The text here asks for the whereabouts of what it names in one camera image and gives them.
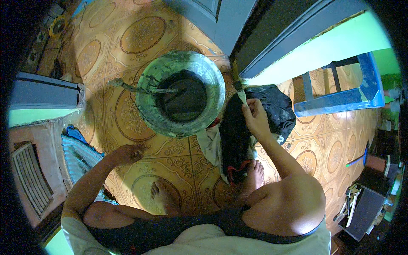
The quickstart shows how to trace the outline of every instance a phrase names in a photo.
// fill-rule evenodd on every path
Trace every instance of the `gray door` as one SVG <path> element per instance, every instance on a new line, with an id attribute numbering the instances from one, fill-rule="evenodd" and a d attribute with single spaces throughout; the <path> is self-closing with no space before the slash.
<path id="1" fill-rule="evenodd" d="M 230 55 L 257 0 L 164 0 Z"/>

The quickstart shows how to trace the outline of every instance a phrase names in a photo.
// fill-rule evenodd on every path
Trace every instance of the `blue plastic stool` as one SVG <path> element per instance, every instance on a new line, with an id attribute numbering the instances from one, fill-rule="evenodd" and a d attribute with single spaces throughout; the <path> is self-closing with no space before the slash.
<path id="1" fill-rule="evenodd" d="M 360 110 L 366 108 L 384 107 L 384 90 L 380 73 L 374 56 L 371 52 L 360 54 L 357 60 L 363 73 L 363 82 L 360 87 L 341 91 L 336 67 L 356 63 L 356 57 L 332 62 L 323 68 L 332 68 L 336 83 L 336 93 L 313 97 L 312 83 L 309 72 L 303 75 L 303 84 L 306 101 L 294 105 L 297 117 L 318 115 L 323 113 L 338 113 L 342 111 Z"/>

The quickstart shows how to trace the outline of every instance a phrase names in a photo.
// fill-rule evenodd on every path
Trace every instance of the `paint bucket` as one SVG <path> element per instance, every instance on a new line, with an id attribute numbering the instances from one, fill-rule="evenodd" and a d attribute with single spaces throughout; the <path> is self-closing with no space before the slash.
<path id="1" fill-rule="evenodd" d="M 188 137 L 208 127 L 225 99 L 225 83 L 217 66 L 193 51 L 170 51 L 143 71 L 139 88 L 178 89 L 171 93 L 136 93 L 140 116 L 155 132 Z"/>

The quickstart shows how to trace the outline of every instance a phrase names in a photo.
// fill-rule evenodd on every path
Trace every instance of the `bare foot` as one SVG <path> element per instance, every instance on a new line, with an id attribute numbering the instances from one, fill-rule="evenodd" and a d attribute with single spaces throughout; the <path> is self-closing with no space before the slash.
<path id="1" fill-rule="evenodd" d="M 235 201 L 236 206 L 243 206 L 247 197 L 264 184 L 264 167 L 259 160 L 251 161 L 248 165 L 247 173 L 248 176 L 245 178 L 241 192 Z"/>
<path id="2" fill-rule="evenodd" d="M 163 205 L 163 209 L 168 216 L 180 216 L 180 209 L 176 206 L 173 197 L 166 188 L 162 180 L 157 180 L 152 184 L 151 199 L 157 204 Z"/>

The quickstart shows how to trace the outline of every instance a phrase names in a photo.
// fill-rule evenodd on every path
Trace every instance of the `hand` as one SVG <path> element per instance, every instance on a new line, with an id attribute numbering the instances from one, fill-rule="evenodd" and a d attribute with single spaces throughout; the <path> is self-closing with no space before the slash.
<path id="1" fill-rule="evenodd" d="M 107 157 L 115 166 L 133 164 L 143 158 L 146 149 L 145 144 L 126 144 L 114 150 Z"/>
<path id="2" fill-rule="evenodd" d="M 249 107 L 242 105 L 246 126 L 259 142 L 265 141 L 271 135 L 266 111 L 257 98 L 247 99 L 246 103 Z"/>

